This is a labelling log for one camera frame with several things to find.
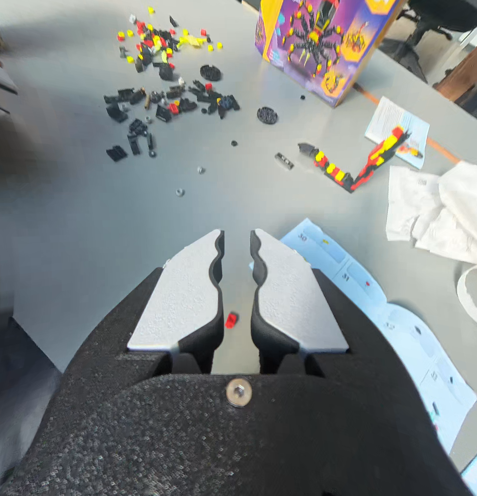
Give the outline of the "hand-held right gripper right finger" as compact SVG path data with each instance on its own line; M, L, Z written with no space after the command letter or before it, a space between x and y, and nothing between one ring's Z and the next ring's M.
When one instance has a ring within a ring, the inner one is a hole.
M344 354L349 345L311 265L262 229L250 232L257 285L250 331L260 373L275 374L287 355Z

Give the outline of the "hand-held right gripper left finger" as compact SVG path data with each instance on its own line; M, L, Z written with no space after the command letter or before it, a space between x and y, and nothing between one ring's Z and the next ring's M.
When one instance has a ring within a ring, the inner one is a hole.
M223 256L224 231L214 229L167 260L128 352L188 354L202 373L211 372L224 337Z

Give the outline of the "grey adjoining desk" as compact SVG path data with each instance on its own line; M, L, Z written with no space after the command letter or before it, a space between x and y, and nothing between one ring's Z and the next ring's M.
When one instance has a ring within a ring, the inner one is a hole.
M477 120L403 66L376 50L370 64L376 82L364 87L430 124L428 137L460 160L477 165Z

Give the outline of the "light blue instruction booklet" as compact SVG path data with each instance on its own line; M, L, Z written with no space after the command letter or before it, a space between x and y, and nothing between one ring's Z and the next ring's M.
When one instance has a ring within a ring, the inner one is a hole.
M416 386L438 439L448 454L477 395L430 328L414 313L389 303L372 275L309 219L281 240L341 290L376 325Z

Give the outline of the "red yellow toy model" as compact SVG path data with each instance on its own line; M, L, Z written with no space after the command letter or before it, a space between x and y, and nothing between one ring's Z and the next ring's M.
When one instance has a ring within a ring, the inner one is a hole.
M324 152L313 145L306 142L300 142L298 143L298 148L301 154L313 160L314 165L319 168L326 177L348 193L353 193L361 185L367 183L376 170L379 170L385 163L390 161L410 136L410 131L404 130L401 126L395 127L391 134L375 146L368 154L365 166L356 177L341 170L328 159Z

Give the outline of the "white printed paper bag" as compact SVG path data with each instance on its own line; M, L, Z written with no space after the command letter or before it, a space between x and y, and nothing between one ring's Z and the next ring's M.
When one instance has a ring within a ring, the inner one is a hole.
M421 239L442 209L439 178L404 166L390 166L385 227L388 241Z

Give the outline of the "white curved paper strip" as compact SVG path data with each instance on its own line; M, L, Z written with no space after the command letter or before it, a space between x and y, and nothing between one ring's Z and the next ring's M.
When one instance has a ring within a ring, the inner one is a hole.
M463 307L464 311L477 324L477 306L475 305L473 298L469 294L466 286L467 277L473 271L477 271L477 265L470 267L462 273L456 285L456 293L459 303Z

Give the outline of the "white plastic bags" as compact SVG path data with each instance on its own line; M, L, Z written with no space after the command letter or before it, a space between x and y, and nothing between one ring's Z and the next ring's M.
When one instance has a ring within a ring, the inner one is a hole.
M415 248L477 265L477 165L460 161L439 177L436 201L413 227Z

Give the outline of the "small instruction leaflet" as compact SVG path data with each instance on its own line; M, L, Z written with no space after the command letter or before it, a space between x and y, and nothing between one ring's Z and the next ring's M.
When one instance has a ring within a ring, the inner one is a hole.
M366 129L365 137L378 144L388 138L396 127L401 127L407 138L399 145L396 156L417 170L425 161L430 125L420 117L382 97Z

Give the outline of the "purple yellow toy box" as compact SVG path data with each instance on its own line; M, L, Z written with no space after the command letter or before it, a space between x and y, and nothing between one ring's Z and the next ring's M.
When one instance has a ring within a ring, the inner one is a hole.
M255 46L330 107L341 104L405 1L261 1Z

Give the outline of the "black office chair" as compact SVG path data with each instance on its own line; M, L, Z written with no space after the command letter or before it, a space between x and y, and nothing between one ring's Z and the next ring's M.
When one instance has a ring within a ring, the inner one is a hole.
M477 27L477 1L404 1L395 21L414 24L404 40L386 37L378 49L424 83L428 83L416 52L424 35L434 32L452 41L453 33L467 33Z

